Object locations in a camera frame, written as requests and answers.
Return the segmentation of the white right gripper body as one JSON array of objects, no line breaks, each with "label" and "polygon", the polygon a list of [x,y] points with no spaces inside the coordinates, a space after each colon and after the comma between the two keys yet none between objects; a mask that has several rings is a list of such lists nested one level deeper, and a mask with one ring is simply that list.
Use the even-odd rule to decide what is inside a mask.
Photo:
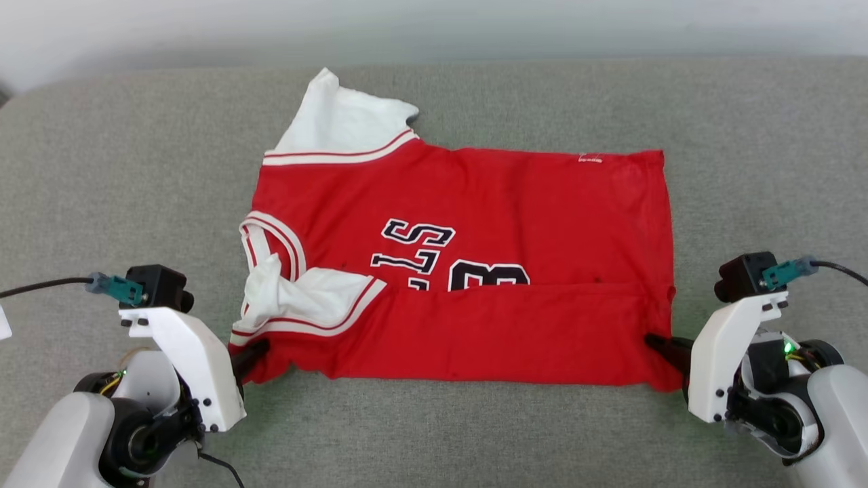
[{"label": "white right gripper body", "polygon": [[788,291],[746,297],[716,310],[692,344],[688,411],[716,423],[728,406],[728,389],[760,325],[779,319]]}]

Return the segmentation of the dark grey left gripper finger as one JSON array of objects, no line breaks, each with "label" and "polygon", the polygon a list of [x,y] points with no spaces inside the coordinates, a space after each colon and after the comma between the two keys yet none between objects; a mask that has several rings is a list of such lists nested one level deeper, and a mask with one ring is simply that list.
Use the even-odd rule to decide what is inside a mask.
[{"label": "dark grey left gripper finger", "polygon": [[257,367],[269,350],[270,341],[263,339],[244,346],[238,352],[231,352],[231,365],[237,385],[244,384],[251,371]]}]

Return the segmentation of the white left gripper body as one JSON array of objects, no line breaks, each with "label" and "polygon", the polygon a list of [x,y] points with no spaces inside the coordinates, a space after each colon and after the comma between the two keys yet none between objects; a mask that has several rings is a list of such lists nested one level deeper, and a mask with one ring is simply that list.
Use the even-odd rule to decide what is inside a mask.
[{"label": "white left gripper body", "polygon": [[130,319],[128,334],[151,338],[199,401],[199,415],[208,428],[227,432],[247,417],[241,389],[226,346],[201,319],[171,308],[121,309]]}]

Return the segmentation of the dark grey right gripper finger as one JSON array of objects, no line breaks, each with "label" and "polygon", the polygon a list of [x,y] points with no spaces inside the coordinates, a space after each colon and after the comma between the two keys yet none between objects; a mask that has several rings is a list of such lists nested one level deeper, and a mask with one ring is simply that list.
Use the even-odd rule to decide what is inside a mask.
[{"label": "dark grey right gripper finger", "polygon": [[676,368],[680,374],[688,375],[690,373],[694,340],[648,333],[645,335],[644,341],[648,347],[659,353],[664,361]]}]

